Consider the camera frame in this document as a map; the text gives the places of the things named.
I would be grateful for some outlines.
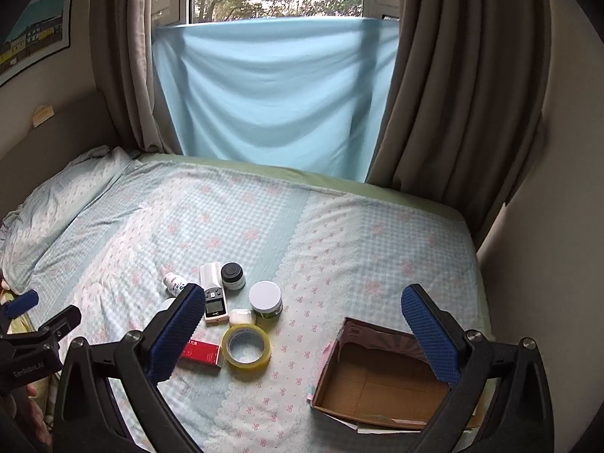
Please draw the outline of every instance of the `upholstered headboard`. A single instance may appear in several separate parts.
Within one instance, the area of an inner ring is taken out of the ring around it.
[[[57,113],[0,159],[0,220],[78,155],[118,144],[101,92]]]

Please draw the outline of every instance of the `roll of tape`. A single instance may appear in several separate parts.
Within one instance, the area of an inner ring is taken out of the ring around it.
[[[222,338],[222,352],[233,366],[255,370],[269,362],[271,342],[267,333],[256,325],[234,325]]]

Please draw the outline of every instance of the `pillow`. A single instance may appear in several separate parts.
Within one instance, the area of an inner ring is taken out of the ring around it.
[[[7,215],[0,225],[0,269],[14,292],[25,291],[44,252],[131,162],[119,147],[91,149],[35,188],[17,211]]]

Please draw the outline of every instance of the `framed picture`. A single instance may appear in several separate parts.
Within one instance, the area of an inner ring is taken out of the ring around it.
[[[47,56],[68,48],[71,0],[32,0],[0,46],[0,86]]]

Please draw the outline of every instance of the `brown cardboard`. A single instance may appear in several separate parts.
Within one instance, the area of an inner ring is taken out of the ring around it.
[[[347,318],[311,405],[353,423],[420,430],[449,390],[422,359],[412,334]]]

